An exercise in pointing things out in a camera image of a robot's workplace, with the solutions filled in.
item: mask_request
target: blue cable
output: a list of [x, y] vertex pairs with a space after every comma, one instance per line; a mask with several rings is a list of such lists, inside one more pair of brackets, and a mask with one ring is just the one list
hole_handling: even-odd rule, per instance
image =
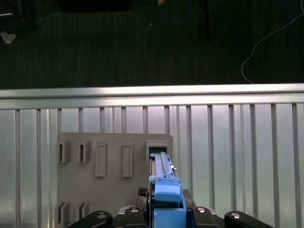
[[190, 14], [191, 14], [191, 12], [192, 12], [191, 0], [187, 0], [187, 2], [188, 2], [188, 7], [189, 7], [189, 10], [188, 10], [187, 15], [186, 15], [183, 19], [181, 19], [181, 20], [173, 21], [173, 20], [170, 20], [170, 19], [165, 15], [165, 13], [163, 12], [162, 7], [161, 7], [161, 5], [160, 5], [160, 3], [159, 3], [159, 0], [157, 0], [158, 7], [160, 8], [160, 12], [161, 12], [163, 18], [164, 18], [167, 22], [172, 23], [172, 24], [179, 24], [179, 23], [183, 22], [185, 19], [187, 19], [187, 18], [190, 16]]

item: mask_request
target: corrugated metal panel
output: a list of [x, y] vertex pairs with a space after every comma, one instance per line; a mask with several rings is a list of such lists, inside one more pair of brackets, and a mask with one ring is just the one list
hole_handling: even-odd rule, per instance
[[0, 224], [54, 227], [59, 132], [123, 132], [170, 133], [173, 161], [198, 205], [304, 227], [302, 87], [218, 96], [188, 86], [188, 95], [177, 87], [172, 96], [79, 94], [56, 103], [10, 93], [0, 100]]

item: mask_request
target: metal frame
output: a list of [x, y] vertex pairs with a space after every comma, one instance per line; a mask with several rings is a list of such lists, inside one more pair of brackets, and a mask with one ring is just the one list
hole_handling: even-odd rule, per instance
[[10, 11], [9, 11], [9, 13], [0, 14], [0, 18], [16, 16], [21, 21], [24, 31], [28, 31], [28, 32], [38, 32], [39, 31], [39, 27], [35, 23], [33, 23], [33, 21], [30, 20], [30, 17], [24, 15], [23, 0], [18, 0], [17, 1], [18, 5], [14, 5], [11, 2], [9, 2], [8, 0], [2, 0], [2, 2], [4, 2], [7, 5], [7, 7], [9, 8]]
[[302, 103], [304, 84], [183, 85], [0, 91], [0, 109]]

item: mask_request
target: gray fixture board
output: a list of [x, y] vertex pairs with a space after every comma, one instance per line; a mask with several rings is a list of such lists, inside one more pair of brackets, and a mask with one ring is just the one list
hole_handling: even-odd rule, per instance
[[96, 210], [114, 216], [148, 187], [149, 152], [165, 150], [169, 134], [62, 133], [58, 137], [55, 223], [65, 228]]

